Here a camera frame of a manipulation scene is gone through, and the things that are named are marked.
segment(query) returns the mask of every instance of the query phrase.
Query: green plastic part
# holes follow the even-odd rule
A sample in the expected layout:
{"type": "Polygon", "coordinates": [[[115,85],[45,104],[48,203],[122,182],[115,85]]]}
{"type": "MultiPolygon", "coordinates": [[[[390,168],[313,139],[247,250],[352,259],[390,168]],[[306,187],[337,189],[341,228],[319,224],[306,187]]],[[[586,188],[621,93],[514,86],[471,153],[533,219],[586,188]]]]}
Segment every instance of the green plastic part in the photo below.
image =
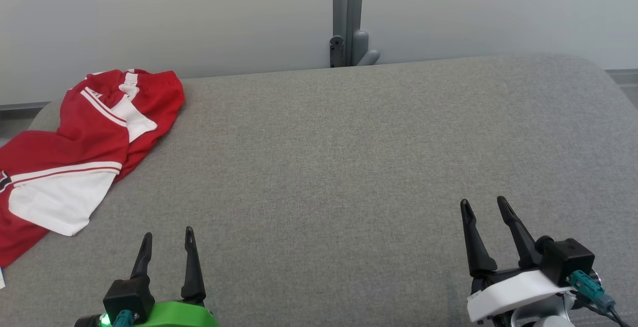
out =
{"type": "Polygon", "coordinates": [[[138,327],[218,327],[205,307],[183,302],[161,302],[153,306],[146,323],[138,327]]]}

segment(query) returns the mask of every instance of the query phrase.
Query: teal cable connector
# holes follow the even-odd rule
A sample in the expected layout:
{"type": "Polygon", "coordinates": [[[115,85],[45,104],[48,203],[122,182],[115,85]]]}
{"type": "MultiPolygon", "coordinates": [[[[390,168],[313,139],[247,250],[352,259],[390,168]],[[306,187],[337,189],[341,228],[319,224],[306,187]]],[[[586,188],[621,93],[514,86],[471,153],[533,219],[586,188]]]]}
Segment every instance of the teal cable connector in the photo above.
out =
{"type": "Polygon", "coordinates": [[[602,286],[597,284],[589,275],[581,270],[572,273],[569,283],[574,286],[579,293],[592,300],[603,313],[608,313],[609,309],[616,304],[613,298],[605,294],[605,289],[602,288],[602,286]]]}
{"type": "Polygon", "coordinates": [[[113,327],[133,327],[134,322],[135,318],[131,311],[121,310],[120,313],[118,313],[118,318],[113,322],[113,327]]]}

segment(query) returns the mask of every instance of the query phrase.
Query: green light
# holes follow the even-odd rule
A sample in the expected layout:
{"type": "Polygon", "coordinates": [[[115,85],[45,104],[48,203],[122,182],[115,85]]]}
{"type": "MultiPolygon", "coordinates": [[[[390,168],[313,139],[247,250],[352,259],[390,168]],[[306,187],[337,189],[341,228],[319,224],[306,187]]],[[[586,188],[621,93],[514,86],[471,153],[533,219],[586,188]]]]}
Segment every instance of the green light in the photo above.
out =
{"type": "Polygon", "coordinates": [[[100,317],[100,327],[110,327],[110,325],[111,320],[109,320],[109,315],[103,314],[102,317],[100,317]]]}

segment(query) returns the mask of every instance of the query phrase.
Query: garment logo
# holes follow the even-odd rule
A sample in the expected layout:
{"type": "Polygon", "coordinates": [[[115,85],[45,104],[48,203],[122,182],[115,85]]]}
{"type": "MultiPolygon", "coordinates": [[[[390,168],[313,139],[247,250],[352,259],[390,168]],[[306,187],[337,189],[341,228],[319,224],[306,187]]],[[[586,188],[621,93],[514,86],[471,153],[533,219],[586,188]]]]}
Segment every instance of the garment logo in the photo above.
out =
{"type": "Polygon", "coordinates": [[[0,192],[4,191],[4,189],[9,186],[11,183],[11,177],[6,174],[6,172],[0,170],[0,192]]]}

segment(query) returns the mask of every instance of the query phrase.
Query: gray table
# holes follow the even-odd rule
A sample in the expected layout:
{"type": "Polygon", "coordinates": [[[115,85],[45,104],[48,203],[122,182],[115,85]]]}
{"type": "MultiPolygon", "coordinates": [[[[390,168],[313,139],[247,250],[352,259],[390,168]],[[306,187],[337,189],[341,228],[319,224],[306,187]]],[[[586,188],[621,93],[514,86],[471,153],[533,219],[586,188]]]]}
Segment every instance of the gray table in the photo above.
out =
{"type": "MultiPolygon", "coordinates": [[[[638,111],[594,64],[496,56],[183,82],[173,130],[84,231],[51,233],[5,270],[0,325],[100,313],[146,231],[151,291],[178,298],[192,225],[222,327],[470,326],[459,202],[513,267],[497,195],[535,238],[595,252],[638,325],[638,111]]],[[[31,128],[54,130],[58,107],[31,128]]]]}

